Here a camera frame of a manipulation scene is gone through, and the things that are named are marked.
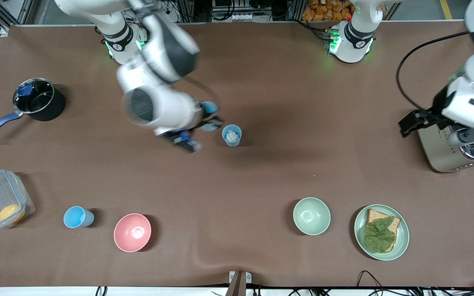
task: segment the mint green plate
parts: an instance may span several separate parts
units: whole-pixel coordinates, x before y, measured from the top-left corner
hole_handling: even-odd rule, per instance
[[[363,242],[363,230],[365,229],[365,224],[367,223],[367,212],[369,212],[369,208],[387,215],[398,217],[401,220],[396,233],[395,246],[389,253],[376,253],[371,251]],[[403,217],[395,209],[389,206],[384,206],[383,204],[372,204],[370,206],[366,206],[359,212],[359,214],[356,216],[356,220],[354,221],[354,235],[356,236],[356,240],[360,244],[361,249],[363,249],[365,253],[367,253],[370,257],[382,261],[390,261],[400,257],[403,255],[403,253],[405,253],[407,247],[409,246],[409,228],[407,227],[407,223],[405,223]]]
[[[329,207],[320,199],[305,197],[294,207],[294,223],[309,236],[323,234],[330,225]]]

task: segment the bread slice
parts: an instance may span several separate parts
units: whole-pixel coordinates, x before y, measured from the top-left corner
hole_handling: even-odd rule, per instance
[[[372,208],[369,208],[369,212],[367,213],[367,224],[371,223],[372,221],[376,219],[382,219],[382,218],[387,218],[391,217],[391,215],[384,214],[382,212],[378,212],[377,210],[372,210]],[[391,225],[387,229],[392,231],[396,238],[397,238],[397,230],[398,230],[398,225],[400,224],[400,218],[395,217]],[[390,251],[393,250],[393,247],[395,247],[396,240],[391,244],[391,247],[387,249],[384,253],[389,253]]]

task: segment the brown table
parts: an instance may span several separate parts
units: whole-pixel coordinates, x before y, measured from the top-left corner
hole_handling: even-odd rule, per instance
[[[199,132],[203,150],[188,155],[129,123],[118,65],[91,27],[14,27],[0,39],[0,116],[31,77],[59,84],[68,99],[56,120],[0,129],[0,169],[19,173],[37,208],[0,229],[0,286],[206,285],[237,269],[275,286],[350,286],[364,269],[383,285],[474,285],[474,169],[428,169],[418,137],[400,136],[412,107],[394,81],[410,49],[462,23],[382,24],[353,65],[325,56],[298,24],[185,29],[202,50],[190,77],[242,127],[239,148],[220,131]],[[422,49],[403,69],[404,88],[427,106],[473,51],[468,37]],[[177,88],[210,99],[189,82]],[[321,236],[292,222],[308,196],[331,209]],[[372,260],[357,246],[353,219],[369,204],[405,217],[411,240],[399,259]],[[94,210],[94,226],[63,225],[74,205]],[[154,234],[144,252],[124,253],[113,228],[133,212],[150,216]]]

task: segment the black pot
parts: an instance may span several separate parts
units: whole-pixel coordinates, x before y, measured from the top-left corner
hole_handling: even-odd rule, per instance
[[[65,97],[46,79],[29,79],[16,89],[12,103],[15,112],[0,118],[0,127],[27,114],[35,120],[49,121],[65,108]]]

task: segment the green leafy vegetable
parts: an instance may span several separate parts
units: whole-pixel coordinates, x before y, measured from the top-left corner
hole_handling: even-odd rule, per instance
[[[396,235],[389,230],[394,217],[376,219],[365,226],[363,242],[376,253],[384,253],[396,240]]]

